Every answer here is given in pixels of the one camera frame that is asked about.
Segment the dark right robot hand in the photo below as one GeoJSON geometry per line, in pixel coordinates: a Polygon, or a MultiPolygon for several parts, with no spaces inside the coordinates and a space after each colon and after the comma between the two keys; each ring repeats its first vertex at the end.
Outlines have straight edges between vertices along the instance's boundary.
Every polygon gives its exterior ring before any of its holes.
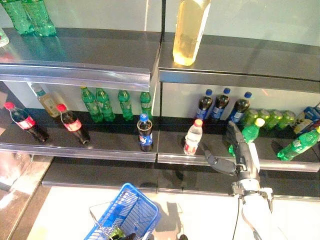
{"type": "Polygon", "coordinates": [[[217,172],[236,176],[239,181],[244,179],[259,180],[259,171],[254,164],[249,144],[245,142],[243,134],[232,121],[228,122],[224,140],[233,146],[235,162],[214,156],[204,143],[200,143],[199,147],[204,151],[207,163],[217,172]]]}

